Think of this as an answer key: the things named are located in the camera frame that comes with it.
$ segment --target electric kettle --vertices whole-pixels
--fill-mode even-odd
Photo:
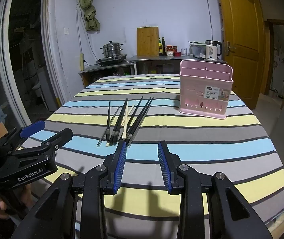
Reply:
[[[206,44],[206,59],[217,60],[217,57],[222,54],[222,43],[214,40],[205,41]],[[217,45],[220,46],[220,52],[217,53]]]

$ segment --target tablecloth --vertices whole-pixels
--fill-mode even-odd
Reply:
[[[129,98],[129,106],[154,97],[138,134],[127,150],[121,187],[105,196],[109,236],[116,238],[176,238],[180,196],[170,196],[158,163],[157,144],[166,140],[171,153],[198,172],[223,172],[235,184],[264,222],[284,208],[284,169],[264,128],[252,111],[231,93],[225,120],[178,112],[179,75],[150,74],[105,77],[78,93],[46,121],[44,130],[23,147],[38,146],[64,128],[73,138],[57,151],[58,171],[32,184],[41,196],[60,174],[86,173],[102,164],[116,147],[97,142],[106,127],[109,100],[111,114]],[[208,208],[203,194],[205,237],[209,238]],[[77,228],[80,226],[78,203]]]

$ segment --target wooden cutting board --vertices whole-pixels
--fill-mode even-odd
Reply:
[[[137,56],[158,56],[158,27],[137,28]]]

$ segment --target door handle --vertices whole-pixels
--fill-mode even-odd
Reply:
[[[226,42],[226,55],[229,56],[229,50],[236,49],[236,47],[231,47],[231,43],[229,41]]]

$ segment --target kettle handle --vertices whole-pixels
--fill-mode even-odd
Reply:
[[[216,42],[216,45],[219,45],[219,46],[220,46],[220,52],[217,54],[217,56],[220,56],[220,55],[222,54],[222,52],[223,52],[223,49],[222,49],[223,45],[222,45],[222,43],[219,42],[219,41],[215,41],[215,42]]]

